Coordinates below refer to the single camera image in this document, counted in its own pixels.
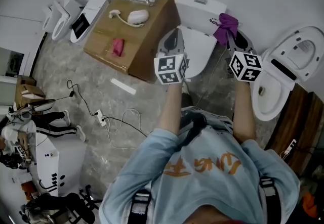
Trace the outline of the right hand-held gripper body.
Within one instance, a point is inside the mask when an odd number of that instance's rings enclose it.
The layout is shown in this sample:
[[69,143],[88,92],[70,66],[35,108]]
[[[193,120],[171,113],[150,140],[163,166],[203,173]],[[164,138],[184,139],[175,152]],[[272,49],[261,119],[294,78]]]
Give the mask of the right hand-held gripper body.
[[258,55],[235,51],[229,68],[238,81],[255,82],[263,71],[262,59]]

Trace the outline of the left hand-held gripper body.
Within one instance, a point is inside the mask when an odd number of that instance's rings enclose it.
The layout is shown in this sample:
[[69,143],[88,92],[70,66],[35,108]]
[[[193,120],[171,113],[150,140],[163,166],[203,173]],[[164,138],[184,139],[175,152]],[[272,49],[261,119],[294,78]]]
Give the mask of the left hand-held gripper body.
[[182,83],[188,69],[186,53],[166,55],[158,52],[154,58],[154,71],[161,84]]

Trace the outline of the white toilet with tank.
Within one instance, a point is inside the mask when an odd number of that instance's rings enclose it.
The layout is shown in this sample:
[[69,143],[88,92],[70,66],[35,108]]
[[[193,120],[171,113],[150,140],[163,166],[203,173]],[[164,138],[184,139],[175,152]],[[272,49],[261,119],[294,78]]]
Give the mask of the white toilet with tank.
[[227,6],[216,0],[175,0],[175,5],[189,60],[185,77],[191,79],[207,66],[218,42],[214,33],[220,25],[219,16]]

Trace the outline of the purple cloth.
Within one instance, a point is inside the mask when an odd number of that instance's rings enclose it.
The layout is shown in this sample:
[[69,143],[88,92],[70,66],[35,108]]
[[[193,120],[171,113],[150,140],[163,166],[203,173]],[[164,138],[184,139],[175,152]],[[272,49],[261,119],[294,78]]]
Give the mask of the purple cloth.
[[214,32],[213,36],[215,39],[223,46],[227,45],[228,34],[231,33],[234,38],[237,37],[237,30],[239,21],[226,13],[221,13],[219,15],[219,22],[217,30]]

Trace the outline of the person's left forearm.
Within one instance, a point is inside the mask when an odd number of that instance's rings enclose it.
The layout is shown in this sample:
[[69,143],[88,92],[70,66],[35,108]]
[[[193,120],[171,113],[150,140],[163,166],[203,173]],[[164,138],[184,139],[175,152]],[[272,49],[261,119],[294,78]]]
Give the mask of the person's left forearm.
[[183,83],[171,84],[168,87],[163,110],[157,128],[178,135],[181,120],[181,100]]

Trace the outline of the person's right forearm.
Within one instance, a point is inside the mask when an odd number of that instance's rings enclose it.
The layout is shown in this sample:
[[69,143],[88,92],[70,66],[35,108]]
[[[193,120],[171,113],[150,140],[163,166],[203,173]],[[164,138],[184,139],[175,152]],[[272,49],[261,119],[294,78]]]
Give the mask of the person's right forearm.
[[235,82],[233,136],[239,143],[256,139],[256,124],[248,82]]

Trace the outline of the white tankless toilet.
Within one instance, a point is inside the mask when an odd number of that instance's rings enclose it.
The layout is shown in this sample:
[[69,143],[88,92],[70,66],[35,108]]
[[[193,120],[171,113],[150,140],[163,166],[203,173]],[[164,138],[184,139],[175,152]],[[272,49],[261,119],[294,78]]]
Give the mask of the white tankless toilet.
[[305,26],[285,35],[261,56],[263,71],[251,87],[252,106],[261,121],[283,109],[296,84],[311,78],[324,57],[324,32]]

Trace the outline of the large cardboard box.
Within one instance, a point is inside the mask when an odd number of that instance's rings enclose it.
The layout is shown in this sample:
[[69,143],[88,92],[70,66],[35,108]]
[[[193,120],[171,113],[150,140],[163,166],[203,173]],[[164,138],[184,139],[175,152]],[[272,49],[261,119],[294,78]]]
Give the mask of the large cardboard box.
[[[121,11],[120,16],[127,19],[130,12],[142,9],[149,12],[149,19],[140,28],[130,27],[117,17],[109,18],[111,10]],[[153,60],[158,43],[179,23],[175,0],[157,0],[153,6],[112,0],[88,35],[84,52],[121,73],[153,83],[156,79]],[[114,38],[125,40],[121,57],[112,54]]]

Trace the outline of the white fluffy duster brush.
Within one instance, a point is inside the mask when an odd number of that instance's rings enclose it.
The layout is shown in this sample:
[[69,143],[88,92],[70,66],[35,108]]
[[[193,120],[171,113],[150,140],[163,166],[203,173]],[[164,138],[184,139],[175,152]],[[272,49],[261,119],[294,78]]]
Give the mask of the white fluffy duster brush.
[[140,28],[144,26],[144,23],[149,19],[149,12],[147,10],[137,10],[129,13],[127,20],[125,21],[121,16],[121,11],[119,10],[111,10],[109,12],[109,18],[117,17],[124,24],[134,27]]

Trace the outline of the pink cloth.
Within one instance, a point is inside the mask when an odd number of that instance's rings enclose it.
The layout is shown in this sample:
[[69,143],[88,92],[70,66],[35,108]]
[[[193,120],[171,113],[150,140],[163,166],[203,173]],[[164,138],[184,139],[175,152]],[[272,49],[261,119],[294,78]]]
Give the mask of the pink cloth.
[[114,38],[112,43],[112,54],[121,57],[124,50],[125,40],[122,38]]

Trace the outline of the dark wooden platform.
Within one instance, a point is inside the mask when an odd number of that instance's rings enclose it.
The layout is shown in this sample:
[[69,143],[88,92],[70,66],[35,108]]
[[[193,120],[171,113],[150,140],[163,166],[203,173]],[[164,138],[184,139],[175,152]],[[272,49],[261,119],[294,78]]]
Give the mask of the dark wooden platform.
[[284,105],[271,138],[265,149],[273,149],[279,156],[293,140],[285,162],[298,175],[301,175],[310,160],[311,147],[318,141],[321,124],[324,121],[324,103],[314,93],[295,85]]

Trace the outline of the white floor power strip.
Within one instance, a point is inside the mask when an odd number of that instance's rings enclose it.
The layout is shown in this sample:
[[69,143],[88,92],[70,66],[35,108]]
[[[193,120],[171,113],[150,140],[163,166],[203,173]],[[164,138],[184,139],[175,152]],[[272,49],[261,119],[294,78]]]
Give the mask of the white floor power strip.
[[105,116],[103,115],[102,111],[100,109],[98,109],[96,112],[95,112],[95,116],[98,118],[98,121],[100,123],[100,125],[102,127],[106,126],[107,123],[105,121]]

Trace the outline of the white power strip with plugs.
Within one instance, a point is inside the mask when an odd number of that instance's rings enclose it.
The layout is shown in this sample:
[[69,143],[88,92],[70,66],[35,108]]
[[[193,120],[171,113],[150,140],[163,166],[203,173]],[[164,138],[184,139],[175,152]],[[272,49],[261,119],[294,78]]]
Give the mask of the white power strip with plugs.
[[290,153],[290,151],[292,150],[292,148],[294,148],[296,142],[297,142],[297,141],[296,141],[295,139],[293,139],[293,140],[291,141],[291,143],[289,144],[288,148],[286,149],[286,151],[287,151],[288,154]]

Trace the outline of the white printed carton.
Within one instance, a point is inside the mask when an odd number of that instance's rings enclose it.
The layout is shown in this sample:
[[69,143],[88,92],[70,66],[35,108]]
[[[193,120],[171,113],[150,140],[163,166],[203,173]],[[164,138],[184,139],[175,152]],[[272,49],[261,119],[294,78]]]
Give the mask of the white printed carton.
[[52,196],[64,196],[79,188],[86,143],[76,135],[57,138],[36,133],[35,160],[36,185]]

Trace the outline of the black office chair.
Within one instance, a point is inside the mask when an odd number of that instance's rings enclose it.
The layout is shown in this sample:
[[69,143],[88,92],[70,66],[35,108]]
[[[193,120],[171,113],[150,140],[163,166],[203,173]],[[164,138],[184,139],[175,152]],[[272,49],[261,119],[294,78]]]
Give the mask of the black office chair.
[[80,220],[94,224],[96,217],[93,210],[98,210],[101,202],[93,199],[91,185],[86,185],[78,193],[69,193],[64,197],[43,193],[22,205],[19,213],[27,224],[38,221],[43,224],[77,224]]

